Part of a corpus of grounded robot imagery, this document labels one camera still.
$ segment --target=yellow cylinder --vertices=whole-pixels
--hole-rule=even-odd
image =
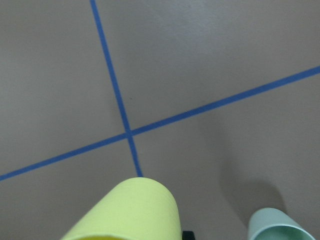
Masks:
[[[130,178],[115,186],[61,240],[182,240],[177,203],[161,183]]]

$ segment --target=blue tape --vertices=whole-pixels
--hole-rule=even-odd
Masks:
[[[135,171],[136,171],[136,174],[137,174],[138,177],[143,177],[143,174],[142,174],[142,171],[141,171],[141,168],[140,168],[140,164],[139,164],[139,160],[138,160],[138,154],[137,154],[135,141],[134,141],[131,129],[130,129],[128,117],[127,117],[126,110],[125,110],[125,105],[124,105],[124,102],[123,102],[122,97],[121,97],[121,93],[120,93],[120,89],[119,89],[116,73],[115,73],[115,70],[114,70],[114,66],[112,64],[112,60],[111,60],[111,56],[110,56],[107,40],[106,40],[105,33],[104,33],[104,30],[103,30],[103,27],[102,27],[102,23],[101,23],[101,20],[100,20],[100,16],[99,16],[99,12],[98,12],[96,1],[95,0],[90,0],[90,4],[91,4],[91,8],[92,8],[92,12],[93,12],[96,28],[97,28],[97,31],[98,31],[98,34],[99,34],[100,42],[101,42],[101,45],[102,45],[102,50],[103,50],[103,53],[104,53],[105,62],[106,62],[106,65],[108,67],[108,70],[109,70],[109,76],[110,76],[110,79],[111,79],[113,91],[114,91],[115,98],[116,98],[116,101],[117,101],[117,104],[118,104],[118,108],[119,108],[119,111],[120,111],[120,115],[121,115],[121,118],[122,118],[122,123],[123,123],[124,129],[125,129],[125,132],[127,134],[128,144],[129,144],[129,147],[130,147],[130,150],[131,150],[132,159],[133,159],[134,166],[135,166]]]
[[[305,79],[305,78],[308,78],[308,77],[311,77],[311,76],[314,76],[317,74],[320,74],[320,66],[317,66],[317,67],[311,68],[309,70],[299,72],[297,74],[282,78],[280,80],[276,80],[276,81],[267,83],[265,85],[258,86],[256,88],[253,88],[253,89],[226,97],[224,99],[209,103],[204,106],[197,107],[195,109],[180,113],[178,115],[171,116],[171,117],[168,117],[168,118],[160,120],[160,121],[156,121],[156,122],[148,124],[146,126],[139,127],[137,129],[132,130],[132,134],[134,136],[139,135],[139,134],[148,132],[150,130],[157,129],[157,128],[163,127],[165,125],[172,124],[172,123],[181,121],[183,119],[187,119],[192,116],[202,114],[204,112],[207,112],[207,111],[210,111],[213,109],[217,109],[217,108],[220,108],[222,106],[225,106],[225,105],[228,105],[231,103],[235,103],[237,101],[240,101],[240,100],[255,96],[257,94],[261,94],[261,93],[282,87],[282,86],[290,84],[290,83],[300,81],[302,79]]]
[[[68,158],[71,158],[71,157],[86,153],[86,152],[89,152],[89,151],[94,150],[94,149],[101,148],[101,147],[109,145],[109,144],[113,144],[115,142],[118,142],[120,140],[124,140],[126,138],[127,138],[127,134],[123,133],[123,134],[120,134],[120,135],[117,135],[117,136],[113,136],[113,137],[107,138],[107,139],[102,140],[102,141],[95,142],[93,144],[78,148],[78,149],[73,150],[73,151],[69,151],[69,152],[64,153],[64,154],[61,154],[59,156],[55,156],[55,157],[49,158],[47,160],[43,160],[43,161],[37,162],[35,164],[20,168],[18,170],[15,170],[15,171],[0,175],[0,181],[12,178],[12,177],[20,175],[20,174],[24,174],[24,173],[30,172],[32,170],[35,170],[35,169],[38,169],[38,168],[41,168],[41,167],[44,167],[44,166],[47,166],[47,165],[50,165],[50,164],[54,164],[56,162],[59,162],[59,161],[62,161],[62,160],[65,160],[65,159],[68,159]]]

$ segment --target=plastic cup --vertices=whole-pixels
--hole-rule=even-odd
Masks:
[[[248,240],[315,240],[315,238],[284,212],[275,208],[263,208],[251,216]]]
[[[135,177],[114,187],[61,240],[181,240],[176,201],[159,182]]]

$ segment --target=cup rim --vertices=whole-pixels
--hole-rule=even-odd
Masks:
[[[276,223],[276,224],[271,224],[268,226],[264,226],[262,228],[260,228],[258,231],[256,231],[249,240],[255,240],[255,238],[261,234],[263,231],[267,230],[267,229],[271,229],[274,227],[290,227],[290,228],[294,228],[294,229],[298,229],[300,231],[302,231],[303,233],[305,233],[307,236],[310,237],[311,240],[316,240],[310,233],[308,233],[306,230],[304,230],[301,227],[295,226],[295,225],[291,225],[291,224],[281,224],[281,223]]]

